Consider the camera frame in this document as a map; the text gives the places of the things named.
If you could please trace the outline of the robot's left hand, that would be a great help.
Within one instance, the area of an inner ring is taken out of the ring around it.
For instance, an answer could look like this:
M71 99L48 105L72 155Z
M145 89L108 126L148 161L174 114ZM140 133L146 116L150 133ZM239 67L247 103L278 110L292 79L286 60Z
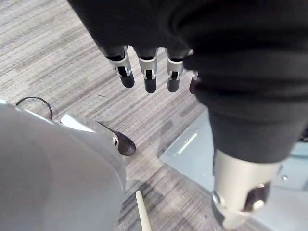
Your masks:
M213 134L214 216L226 230L262 208L308 125L305 0L71 0L106 58L158 47L196 71Z

